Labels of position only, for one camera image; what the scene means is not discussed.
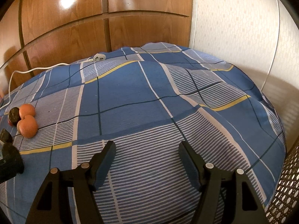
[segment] white wall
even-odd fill
[[[193,0],[191,48],[243,70],[299,135],[299,31],[279,0]]]

